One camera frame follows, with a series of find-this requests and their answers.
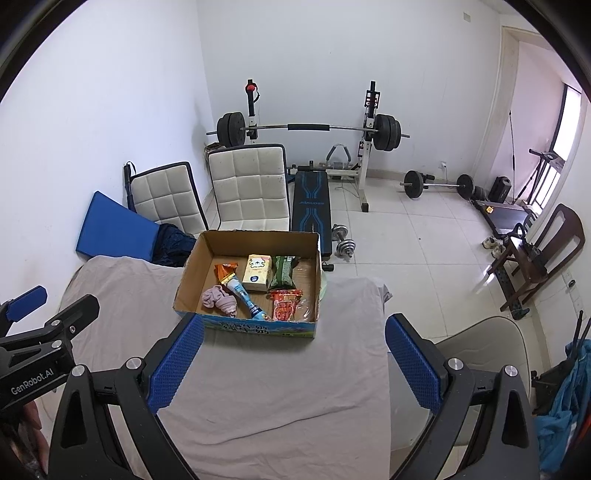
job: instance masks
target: beige cloth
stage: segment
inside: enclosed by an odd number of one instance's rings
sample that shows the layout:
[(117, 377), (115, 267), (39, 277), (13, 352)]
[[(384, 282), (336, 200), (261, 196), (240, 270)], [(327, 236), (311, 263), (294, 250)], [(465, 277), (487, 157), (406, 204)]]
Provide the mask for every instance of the beige cloth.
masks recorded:
[[(182, 269), (96, 257), (77, 273), (61, 307), (86, 293), (100, 315), (73, 342), (91, 371), (144, 356), (179, 320), (172, 310)], [(329, 279), (316, 338), (206, 330), (172, 404), (159, 418), (181, 454), (207, 479), (384, 479), (390, 402), (385, 287)], [(42, 398), (54, 419), (62, 388)], [(117, 409), (130, 464), (147, 478)]]

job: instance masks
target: red snack package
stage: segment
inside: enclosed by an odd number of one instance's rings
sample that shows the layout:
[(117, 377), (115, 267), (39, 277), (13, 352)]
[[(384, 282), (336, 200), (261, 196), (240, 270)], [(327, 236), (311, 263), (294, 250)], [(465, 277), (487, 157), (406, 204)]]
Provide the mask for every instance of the red snack package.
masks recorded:
[(275, 290), (269, 293), (273, 299), (273, 320), (293, 322), (301, 290)]

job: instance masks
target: wooden chair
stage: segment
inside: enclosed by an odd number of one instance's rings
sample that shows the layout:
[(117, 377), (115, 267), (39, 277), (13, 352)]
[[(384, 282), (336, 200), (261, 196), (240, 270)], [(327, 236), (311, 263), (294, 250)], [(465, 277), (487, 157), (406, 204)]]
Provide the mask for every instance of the wooden chair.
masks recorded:
[(561, 253), (561, 251), (575, 237), (579, 239), (578, 245), (565, 257), (564, 260), (556, 265), (550, 272), (546, 273), (541, 271), (541, 269), (529, 259), (526, 251), (523, 249), (522, 240), (509, 237), (509, 242), (505, 245), (505, 252), (491, 265), (488, 269), (488, 274), (492, 274), (497, 268), (504, 265), (505, 262), (509, 260), (517, 262), (517, 268), (513, 270), (511, 275), (515, 276), (515, 274), (521, 270), (525, 282), (515, 294), (507, 299), (505, 304), (501, 307), (501, 311), (505, 310), (512, 302), (518, 300), (522, 295), (527, 294), (523, 303), (527, 303), (531, 300), (532, 296), (542, 287), (542, 285), (553, 278), (583, 248), (585, 234), (581, 219), (572, 209), (562, 203), (552, 212), (550, 220), (548, 220), (542, 234), (536, 240), (535, 246), (538, 248), (540, 247), (559, 212), (564, 215), (564, 223), (560, 226), (550, 241), (548, 241), (548, 244), (541, 250), (543, 264), (547, 265), (554, 257), (556, 257), (556, 255)]

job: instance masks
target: white quilted backrest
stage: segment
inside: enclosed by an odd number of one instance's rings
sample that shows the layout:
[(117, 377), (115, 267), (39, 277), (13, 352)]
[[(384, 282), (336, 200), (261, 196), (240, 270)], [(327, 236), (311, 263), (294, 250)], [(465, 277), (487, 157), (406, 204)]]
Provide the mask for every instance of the white quilted backrest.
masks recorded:
[[(266, 220), (268, 225), (284, 224), (289, 229), (285, 151), (281, 145), (213, 152), (209, 154), (209, 168), (222, 224), (244, 220), (236, 223), (236, 228), (246, 228), (253, 225), (248, 220)], [(269, 222), (271, 219), (282, 222)]]
[(131, 193), (136, 212), (148, 220), (172, 223), (194, 236), (206, 230), (199, 198), (184, 163), (134, 176)]

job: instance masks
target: pink cloth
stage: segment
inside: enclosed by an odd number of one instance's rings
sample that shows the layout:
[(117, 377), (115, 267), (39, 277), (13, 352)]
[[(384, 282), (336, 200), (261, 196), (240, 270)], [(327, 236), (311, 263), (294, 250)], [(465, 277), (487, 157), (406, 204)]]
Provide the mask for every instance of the pink cloth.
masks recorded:
[(206, 290), (201, 295), (203, 306), (212, 309), (214, 306), (219, 308), (222, 313), (230, 317), (236, 316), (236, 297), (226, 293), (221, 285)]

